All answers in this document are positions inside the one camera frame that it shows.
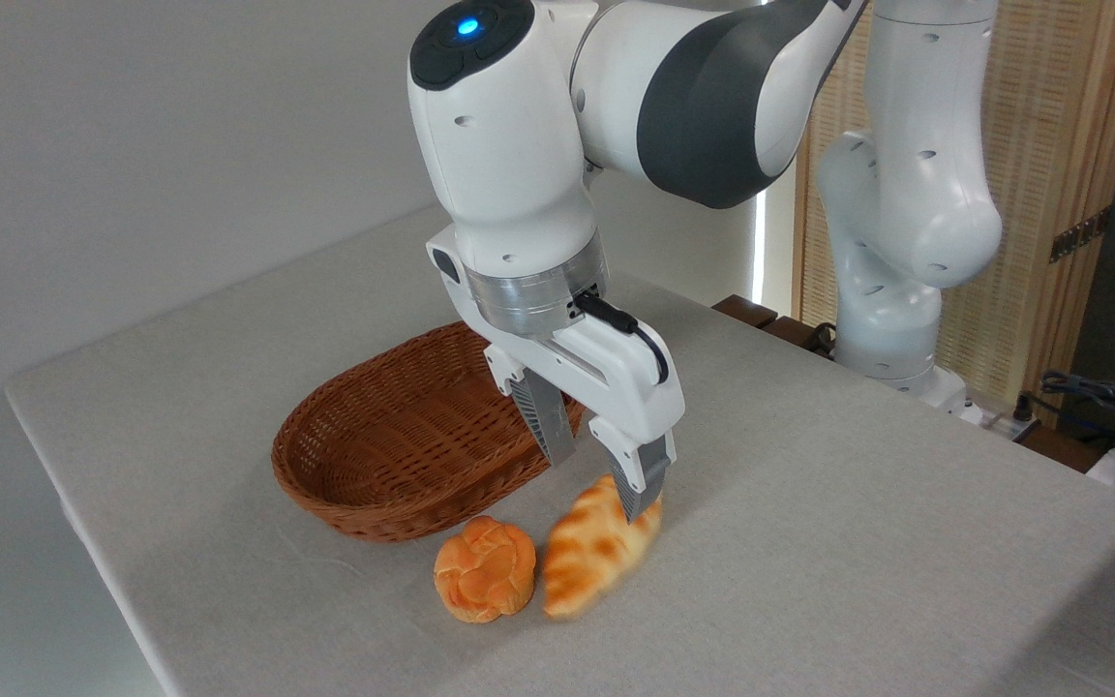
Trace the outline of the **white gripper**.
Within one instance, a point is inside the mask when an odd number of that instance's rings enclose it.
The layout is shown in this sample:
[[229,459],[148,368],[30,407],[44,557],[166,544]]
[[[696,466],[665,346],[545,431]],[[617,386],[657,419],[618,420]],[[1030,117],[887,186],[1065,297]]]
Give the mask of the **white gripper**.
[[673,424],[685,410],[662,337],[642,321],[634,335],[583,317],[532,339],[484,320],[468,287],[450,283],[448,296],[464,322],[489,341],[484,357],[493,379],[517,406],[550,465],[575,453],[562,393],[597,414],[588,426],[614,459],[611,476],[627,524],[633,524],[662,494],[665,471],[676,458]]

